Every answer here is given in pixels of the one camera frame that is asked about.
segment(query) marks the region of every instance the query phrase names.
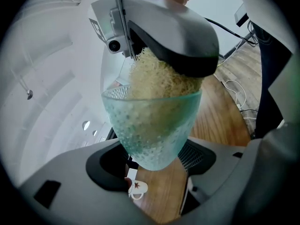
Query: electrical cable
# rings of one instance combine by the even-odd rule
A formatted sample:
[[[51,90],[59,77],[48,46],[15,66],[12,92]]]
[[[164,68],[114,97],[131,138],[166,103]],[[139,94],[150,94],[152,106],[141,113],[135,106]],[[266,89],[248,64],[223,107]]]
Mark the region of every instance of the electrical cable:
[[[237,83],[237,84],[243,89],[243,91],[244,91],[244,93],[245,93],[245,101],[244,101],[243,105],[240,106],[240,109],[241,109],[241,108],[245,105],[246,100],[247,100],[247,94],[246,94],[244,88],[243,88],[237,81],[235,81],[235,80],[227,80],[225,83],[223,83],[223,85],[224,85],[228,90],[233,91],[233,92],[235,93],[235,95],[236,95],[235,104],[236,104],[237,99],[238,99],[238,94],[236,93],[236,91],[234,91],[234,90],[232,90],[232,89],[229,89],[229,88],[226,86],[226,83],[227,83],[227,82],[235,82],[235,83]]]
[[[254,43],[255,43],[255,44],[258,44],[258,40],[254,37],[254,34],[252,33],[253,27],[252,27],[252,22],[251,22],[251,21],[248,22],[248,24],[247,24],[247,29],[248,29],[248,31],[249,31],[249,33],[250,33],[250,36],[251,36],[251,38],[253,39]]]
[[[219,65],[217,65],[217,68],[219,67],[219,66],[221,66],[223,63],[225,63],[237,50],[238,50],[238,48],[239,48],[239,46],[240,46],[240,44],[242,43],[242,41],[243,40],[241,40],[240,41],[240,43],[237,45],[237,47],[236,47],[236,49],[234,50],[234,52],[233,53],[231,53],[231,55],[228,57],[228,58],[226,58],[222,63],[220,63]]]
[[[220,27],[220,28],[224,29],[225,31],[231,33],[232,35],[234,35],[234,36],[236,36],[236,37],[238,37],[238,38],[244,40],[246,43],[250,44],[250,46],[252,46],[252,47],[255,47],[255,45],[257,44],[257,43],[255,43],[255,42],[252,42],[252,41],[249,41],[249,40],[245,39],[244,37],[240,36],[239,34],[236,34],[235,32],[229,30],[228,28],[226,28],[225,26],[219,24],[218,22],[215,22],[214,20],[211,20],[211,19],[206,18],[206,17],[205,17],[205,19],[206,19],[207,21],[209,21],[210,23],[212,23],[212,24],[214,24],[214,25],[217,25],[218,27]]]

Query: shredded material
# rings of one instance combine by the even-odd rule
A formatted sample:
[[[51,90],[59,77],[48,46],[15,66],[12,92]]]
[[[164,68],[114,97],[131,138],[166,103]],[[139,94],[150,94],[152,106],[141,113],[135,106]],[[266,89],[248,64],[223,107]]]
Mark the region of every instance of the shredded material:
[[[169,64],[158,60],[146,47],[137,55],[129,80],[131,89],[128,99],[153,99],[173,98],[197,92],[203,78],[178,74]]]
[[[203,78],[178,74],[170,65],[158,60],[149,48],[144,48],[131,67],[127,99],[147,99],[133,103],[133,115],[128,124],[135,127],[134,135],[148,146],[157,146],[189,120],[197,99],[187,101],[179,96],[199,91]],[[175,98],[152,100],[154,98]]]

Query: frosted glass vase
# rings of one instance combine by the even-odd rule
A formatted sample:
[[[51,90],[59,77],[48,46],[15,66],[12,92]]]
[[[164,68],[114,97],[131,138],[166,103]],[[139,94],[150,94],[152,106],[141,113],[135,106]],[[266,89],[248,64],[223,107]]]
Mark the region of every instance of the frosted glass vase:
[[[129,100],[130,85],[105,91],[103,103],[126,151],[148,170],[167,167],[195,122],[201,91],[181,97]]]

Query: black cable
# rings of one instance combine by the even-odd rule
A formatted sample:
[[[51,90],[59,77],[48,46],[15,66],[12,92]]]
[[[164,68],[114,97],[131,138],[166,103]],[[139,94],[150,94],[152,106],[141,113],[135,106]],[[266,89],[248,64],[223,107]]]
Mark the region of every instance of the black cable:
[[[254,112],[258,112],[257,110],[254,110],[254,109],[241,110],[240,112],[245,112],[245,111],[254,111]]]
[[[254,43],[254,42],[252,42],[252,41],[249,41],[249,40],[245,39],[244,37],[240,36],[239,34],[236,34],[235,32],[229,30],[228,28],[226,28],[225,26],[219,24],[218,22],[215,22],[214,20],[211,20],[211,19],[206,18],[206,17],[205,17],[205,19],[206,19],[207,21],[209,21],[210,23],[213,23],[214,25],[217,25],[217,26],[219,26],[220,28],[224,29],[225,31],[231,33],[232,35],[234,35],[234,36],[236,36],[236,37],[238,37],[238,38],[244,40],[246,43],[250,44],[252,47],[255,47],[255,45],[257,44],[257,43]]]
[[[248,22],[247,29],[248,29],[248,31],[250,33],[251,38],[255,42],[255,44],[258,44],[258,40],[256,39],[256,37],[254,37],[254,34],[252,32],[253,31],[253,27],[252,27],[252,22],[251,21]]]

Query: wall light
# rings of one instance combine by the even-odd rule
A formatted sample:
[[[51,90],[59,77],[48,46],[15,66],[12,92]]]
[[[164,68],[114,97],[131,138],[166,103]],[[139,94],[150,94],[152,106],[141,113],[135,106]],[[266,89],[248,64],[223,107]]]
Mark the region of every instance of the wall light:
[[[88,129],[89,125],[90,125],[90,121],[83,122],[83,124],[82,124],[83,130],[85,131],[86,129]]]

